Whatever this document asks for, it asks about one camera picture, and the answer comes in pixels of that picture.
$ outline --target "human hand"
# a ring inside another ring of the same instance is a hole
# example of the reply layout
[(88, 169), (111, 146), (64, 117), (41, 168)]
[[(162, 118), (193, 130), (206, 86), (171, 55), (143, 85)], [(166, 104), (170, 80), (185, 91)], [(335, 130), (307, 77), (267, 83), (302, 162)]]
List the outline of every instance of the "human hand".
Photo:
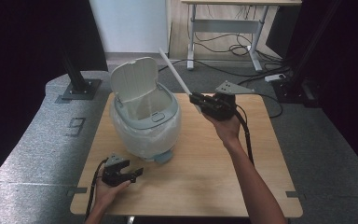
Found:
[(218, 121), (208, 115), (202, 115), (213, 124), (217, 135), (223, 141), (225, 147), (229, 147), (231, 143), (239, 141), (240, 121), (236, 116), (228, 120)]
[[(98, 176), (103, 175), (103, 169), (98, 172)], [(116, 198), (116, 196), (130, 185), (130, 180), (121, 183), (116, 187), (111, 187), (102, 181), (101, 177), (97, 178), (96, 190), (95, 190), (95, 205), (100, 206), (103, 210), (106, 209), (109, 204)]]

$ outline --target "gray floor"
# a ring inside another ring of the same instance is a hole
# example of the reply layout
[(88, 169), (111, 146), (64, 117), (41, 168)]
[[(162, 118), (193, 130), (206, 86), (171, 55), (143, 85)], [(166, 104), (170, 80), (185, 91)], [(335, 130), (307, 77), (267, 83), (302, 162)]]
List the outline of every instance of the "gray floor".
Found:
[[(246, 63), (214, 65), (231, 72), (253, 73)], [(192, 91), (211, 92), (224, 80), (243, 80), (199, 64), (191, 72), (182, 65), (175, 67)], [(50, 81), (40, 110), (0, 168), (0, 223), (83, 221), (69, 207), (110, 93), (108, 73), (83, 75), (103, 81), (94, 100), (56, 104), (70, 80), (62, 76)], [(159, 80), (171, 91), (182, 92), (168, 69), (160, 73)], [(263, 80), (251, 82), (248, 87), (274, 94)], [(279, 113), (273, 101), (265, 102), (270, 115)], [(358, 158), (351, 147), (322, 109), (282, 106), (282, 115), (271, 122), (304, 210), (304, 215), (292, 219), (292, 223), (358, 223)], [(75, 118), (85, 119), (80, 131), (70, 127)], [(124, 222), (124, 217), (105, 217), (103, 223)]]

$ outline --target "wooden table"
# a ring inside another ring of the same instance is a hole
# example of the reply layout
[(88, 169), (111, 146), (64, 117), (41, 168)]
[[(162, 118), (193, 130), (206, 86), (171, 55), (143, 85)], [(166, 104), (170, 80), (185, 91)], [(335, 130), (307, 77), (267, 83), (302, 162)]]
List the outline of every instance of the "wooden table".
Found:
[[(194, 34), (196, 32), (212, 33), (238, 33), (255, 34), (251, 46), (248, 46), (249, 55), (255, 67), (255, 71), (262, 71), (260, 61), (255, 52), (258, 39), (263, 29), (264, 21), (269, 11), (269, 6), (299, 6), (301, 0), (181, 0), (182, 3), (191, 5), (190, 42), (187, 49), (187, 69), (194, 68)], [(239, 5), (239, 6), (264, 6), (260, 20), (199, 20), (196, 18), (197, 5)]]
[[(182, 130), (165, 164), (142, 161), (124, 148), (109, 118), (110, 95), (91, 146), (78, 187), (87, 193), (75, 195), (71, 211), (85, 214), (90, 183), (96, 167), (113, 152), (131, 160), (128, 170), (144, 167), (137, 178), (115, 199), (108, 214), (124, 216), (248, 217), (231, 159), (213, 125), (189, 102), (184, 93), (175, 94), (182, 109)], [(238, 95), (248, 116), (255, 167), (278, 200), (286, 217), (300, 217), (298, 198), (263, 100), (258, 95)], [(244, 134), (241, 130), (244, 147)]]

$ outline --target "human arm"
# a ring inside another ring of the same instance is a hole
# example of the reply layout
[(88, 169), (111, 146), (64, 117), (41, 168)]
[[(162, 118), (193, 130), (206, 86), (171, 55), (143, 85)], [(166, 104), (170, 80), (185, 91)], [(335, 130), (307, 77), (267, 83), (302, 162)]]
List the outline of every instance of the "human arm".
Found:
[[(100, 170), (98, 176), (102, 176), (103, 170)], [(106, 185), (100, 177), (96, 182), (95, 203), (86, 220), (86, 224), (100, 223), (107, 207), (112, 203), (116, 196), (130, 185), (130, 180), (121, 183), (116, 187)]]
[(252, 223), (286, 223), (278, 202), (242, 148), (237, 117), (225, 121), (217, 121), (207, 115), (204, 117), (213, 124), (231, 157)]

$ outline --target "white wall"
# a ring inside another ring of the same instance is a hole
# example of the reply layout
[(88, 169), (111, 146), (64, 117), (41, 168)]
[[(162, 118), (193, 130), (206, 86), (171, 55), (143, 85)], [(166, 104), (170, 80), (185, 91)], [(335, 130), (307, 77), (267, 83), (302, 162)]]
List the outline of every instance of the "white wall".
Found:
[(170, 0), (89, 0), (105, 52), (168, 53)]

